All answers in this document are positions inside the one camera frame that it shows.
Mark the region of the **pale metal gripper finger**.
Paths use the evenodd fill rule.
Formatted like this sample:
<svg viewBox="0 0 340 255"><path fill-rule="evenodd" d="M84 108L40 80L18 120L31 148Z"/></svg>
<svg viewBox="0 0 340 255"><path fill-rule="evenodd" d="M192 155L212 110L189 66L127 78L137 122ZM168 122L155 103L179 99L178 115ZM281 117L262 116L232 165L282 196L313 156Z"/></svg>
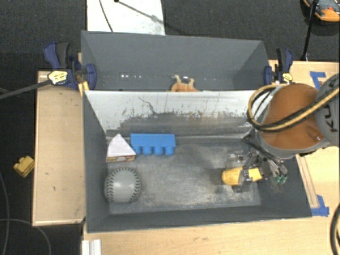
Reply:
<svg viewBox="0 0 340 255"><path fill-rule="evenodd" d="M225 168L232 169L242 167L245 164L245 157L243 154L228 154L225 161Z"/></svg>
<svg viewBox="0 0 340 255"><path fill-rule="evenodd" d="M252 184L252 178L249 175L248 169L241 169L239 173L239 178L237 185L233 187L233 191L235 193L243 193L248 192L250 190L250 186Z"/></svg>

